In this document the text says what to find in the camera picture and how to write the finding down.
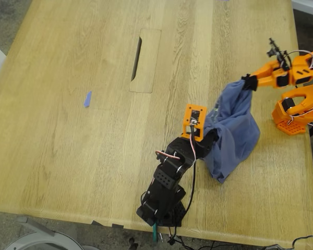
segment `black cable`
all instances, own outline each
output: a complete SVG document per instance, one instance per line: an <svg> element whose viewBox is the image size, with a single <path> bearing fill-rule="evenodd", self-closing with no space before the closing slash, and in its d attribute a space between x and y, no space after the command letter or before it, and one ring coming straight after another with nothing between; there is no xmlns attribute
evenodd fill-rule
<svg viewBox="0 0 313 250"><path fill-rule="evenodd" d="M292 249L294 249L294 245L296 244L296 241L302 240L302 239L308 239L308 238L313 238L313 235L308 235L308 236L305 236L305 237L296 238L296 239L292 242Z"/></svg>
<svg viewBox="0 0 313 250"><path fill-rule="evenodd" d="M215 246L214 248L217 248L220 246L234 246L234 245L237 245L237 244L222 244L222 245Z"/></svg>
<svg viewBox="0 0 313 250"><path fill-rule="evenodd" d="M194 125L190 125L190 128L191 128L191 136L192 136L192 145L194 147L194 150L196 151L195 149L195 145L196 145L196 141L195 141L195 130L194 130ZM191 206L191 202L192 202L192 198L194 196L194 192L195 192L195 183L196 183L196 159L194 161L194 175L192 177L192 188L191 188L191 195L190 195L190 200L189 200L189 204L188 204L188 207L183 215L182 218L184 218ZM177 222L175 223L175 227L174 227L174 234L171 235L171 238L169 239L169 243L174 240L174 238L176 237L176 228L177 228Z"/></svg>

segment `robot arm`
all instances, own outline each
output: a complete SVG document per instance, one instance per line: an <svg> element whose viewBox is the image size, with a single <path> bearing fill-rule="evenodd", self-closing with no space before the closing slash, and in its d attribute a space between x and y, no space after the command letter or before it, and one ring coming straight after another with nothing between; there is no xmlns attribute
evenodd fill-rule
<svg viewBox="0 0 313 250"><path fill-rule="evenodd" d="M283 88L310 82L313 79L313 52L304 56L296 56L291 62L288 53L282 53L274 41L270 39L271 50L269 56L275 55L276 60L266 63L262 68L246 75L244 89L256 90L258 86L272 86ZM304 100L295 105L292 98L304 97ZM305 126L313 122L313 84L297 87L285 92L282 100L278 101L272 117L277 127L283 132L292 135L304 133Z"/></svg>

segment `blue tape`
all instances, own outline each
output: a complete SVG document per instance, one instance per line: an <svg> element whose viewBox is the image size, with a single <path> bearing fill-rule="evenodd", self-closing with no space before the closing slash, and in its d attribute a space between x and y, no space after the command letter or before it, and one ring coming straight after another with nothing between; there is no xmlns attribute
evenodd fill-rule
<svg viewBox="0 0 313 250"><path fill-rule="evenodd" d="M92 97L92 92L89 91L87 96L86 96L86 100L85 102L83 103L83 105L85 106L85 108L88 108L89 107L89 104L90 104L90 98Z"/></svg>

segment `blue cloth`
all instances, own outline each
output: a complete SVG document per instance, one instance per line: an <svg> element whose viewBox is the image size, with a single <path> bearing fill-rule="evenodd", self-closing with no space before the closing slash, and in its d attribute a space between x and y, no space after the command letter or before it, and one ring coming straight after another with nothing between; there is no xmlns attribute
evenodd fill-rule
<svg viewBox="0 0 313 250"><path fill-rule="evenodd" d="M216 128L219 139L204 161L213 178L223 183L254 149L260 130L250 113L252 90L242 90L245 81L229 83L204 123L204 135Z"/></svg>

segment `blue object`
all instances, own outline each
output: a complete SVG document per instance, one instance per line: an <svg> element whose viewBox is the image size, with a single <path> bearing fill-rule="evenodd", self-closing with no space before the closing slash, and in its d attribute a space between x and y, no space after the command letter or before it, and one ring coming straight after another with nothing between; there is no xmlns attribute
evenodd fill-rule
<svg viewBox="0 0 313 250"><path fill-rule="evenodd" d="M252 90L244 80L229 83L204 123L204 135L216 128L219 139L204 161L213 178L223 183L254 149L260 130L250 113Z"/></svg>
<svg viewBox="0 0 313 250"><path fill-rule="evenodd" d="M83 103L83 105L85 106L85 108L89 107L89 104L90 104L90 98L92 97L92 92L89 91L87 96L86 96L86 100L85 102Z"/></svg>

